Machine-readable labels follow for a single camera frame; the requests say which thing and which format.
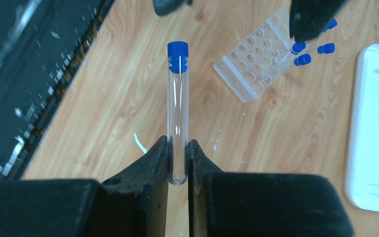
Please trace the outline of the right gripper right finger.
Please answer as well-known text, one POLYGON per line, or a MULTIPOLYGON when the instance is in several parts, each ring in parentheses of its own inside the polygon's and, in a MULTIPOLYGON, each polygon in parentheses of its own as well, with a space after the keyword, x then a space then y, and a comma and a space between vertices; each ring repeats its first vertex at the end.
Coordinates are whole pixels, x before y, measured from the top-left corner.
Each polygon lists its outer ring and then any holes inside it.
POLYGON ((224 172, 196 140, 187 145, 192 237, 352 237, 330 181, 320 175, 224 172))

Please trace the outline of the test tube blue cap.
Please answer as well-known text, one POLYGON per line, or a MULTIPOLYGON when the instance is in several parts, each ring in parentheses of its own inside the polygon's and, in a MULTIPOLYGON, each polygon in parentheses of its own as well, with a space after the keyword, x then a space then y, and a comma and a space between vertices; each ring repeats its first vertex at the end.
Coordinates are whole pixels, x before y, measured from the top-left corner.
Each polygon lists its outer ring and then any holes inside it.
POLYGON ((285 72, 288 71, 291 67, 300 67, 305 66, 311 63, 312 57, 310 54, 305 53, 300 56, 298 55, 290 55, 280 64, 280 71, 285 72))
POLYGON ((189 45, 167 45, 167 157, 168 180, 180 186, 187 180, 186 146, 189 140, 189 45))
POLYGON ((284 60, 287 60, 288 58, 291 58, 294 55, 297 55, 304 51, 306 48, 306 42, 295 42, 292 46, 290 46, 286 51, 279 54, 279 56, 276 58, 277 62, 282 62, 284 60))
POLYGON ((335 18, 332 18, 329 23, 325 26, 325 28, 322 30, 322 32, 327 32, 328 30, 333 29, 338 25, 337 21, 335 18))
POLYGON ((334 53, 335 50, 336 50, 336 44, 331 42, 331 43, 326 43, 323 45, 307 44, 305 52, 310 55, 331 54, 331 53, 334 53))

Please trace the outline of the clear test tube rack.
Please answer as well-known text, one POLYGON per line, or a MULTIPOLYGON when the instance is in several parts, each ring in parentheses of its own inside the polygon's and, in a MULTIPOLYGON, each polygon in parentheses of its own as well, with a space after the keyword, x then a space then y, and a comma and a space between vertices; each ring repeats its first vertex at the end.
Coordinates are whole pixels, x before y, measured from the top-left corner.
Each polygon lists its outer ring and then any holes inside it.
POLYGON ((242 103, 252 102, 287 72, 280 71, 276 58, 294 43, 289 14, 280 7, 213 67, 242 103))

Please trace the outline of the white plastic lid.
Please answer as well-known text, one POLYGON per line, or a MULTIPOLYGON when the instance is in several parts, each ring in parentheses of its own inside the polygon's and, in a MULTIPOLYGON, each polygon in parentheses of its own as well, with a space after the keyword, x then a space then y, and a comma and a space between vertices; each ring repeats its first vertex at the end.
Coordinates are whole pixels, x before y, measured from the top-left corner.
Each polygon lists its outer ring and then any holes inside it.
POLYGON ((352 204, 379 212, 379 44, 357 58, 345 172, 352 204))

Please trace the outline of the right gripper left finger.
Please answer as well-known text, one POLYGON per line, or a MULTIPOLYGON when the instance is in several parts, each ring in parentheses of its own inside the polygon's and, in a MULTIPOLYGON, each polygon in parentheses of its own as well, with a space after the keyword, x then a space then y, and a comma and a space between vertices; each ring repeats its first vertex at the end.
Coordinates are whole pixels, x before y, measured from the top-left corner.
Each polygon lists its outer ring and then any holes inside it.
POLYGON ((161 136, 118 174, 0 181, 0 237, 163 237, 168 196, 161 136))

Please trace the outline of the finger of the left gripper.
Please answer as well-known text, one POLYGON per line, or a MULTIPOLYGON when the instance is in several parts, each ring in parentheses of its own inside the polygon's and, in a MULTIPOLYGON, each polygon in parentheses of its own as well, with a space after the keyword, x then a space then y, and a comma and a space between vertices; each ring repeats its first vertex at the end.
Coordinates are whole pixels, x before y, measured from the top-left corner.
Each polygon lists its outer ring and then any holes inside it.
POLYGON ((183 4, 192 5, 193 0, 153 0, 153 9, 157 16, 166 16, 179 9, 183 4))
POLYGON ((292 0, 289 37, 295 42, 318 38, 348 0, 292 0))

